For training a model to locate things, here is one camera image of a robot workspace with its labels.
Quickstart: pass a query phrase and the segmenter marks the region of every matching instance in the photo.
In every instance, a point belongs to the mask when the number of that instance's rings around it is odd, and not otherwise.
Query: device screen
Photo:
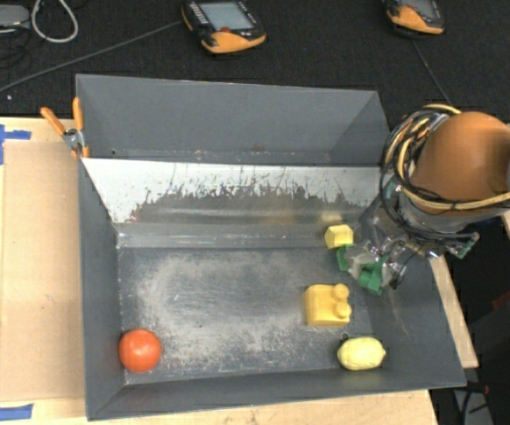
[[[417,12],[424,14],[431,19],[437,19],[439,16],[436,13],[432,0],[400,0],[402,4],[410,4]]]
[[[222,27],[229,27],[232,30],[253,28],[251,21],[235,2],[204,3],[198,6],[212,22],[216,31],[220,31]]]

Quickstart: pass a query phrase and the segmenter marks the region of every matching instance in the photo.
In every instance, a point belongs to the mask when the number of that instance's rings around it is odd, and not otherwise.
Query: cardboard sheet
[[[76,162],[5,143],[0,401],[83,398]]]

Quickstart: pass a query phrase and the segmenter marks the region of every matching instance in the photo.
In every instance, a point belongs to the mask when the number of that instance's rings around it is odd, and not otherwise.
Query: small yellow block
[[[341,328],[350,322],[349,296],[350,289],[343,283],[308,287],[305,291],[306,325]]]
[[[328,227],[324,235],[329,249],[335,249],[346,244],[353,244],[353,230],[347,225],[334,225]]]

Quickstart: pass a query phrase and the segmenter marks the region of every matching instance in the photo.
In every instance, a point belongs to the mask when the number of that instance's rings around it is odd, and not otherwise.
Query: handheld device
[[[435,0],[382,0],[393,28],[402,35],[440,35],[444,17]]]
[[[248,50],[267,38],[260,18],[241,0],[189,0],[182,4],[182,17],[214,55]]]

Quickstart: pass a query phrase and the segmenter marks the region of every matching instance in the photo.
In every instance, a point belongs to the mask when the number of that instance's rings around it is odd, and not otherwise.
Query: bin floor
[[[128,384],[339,367],[340,341],[372,332],[367,292],[335,251],[122,248],[119,260],[123,330],[148,328],[163,344],[153,370],[126,370]],[[315,283],[350,287],[347,325],[305,325]]]

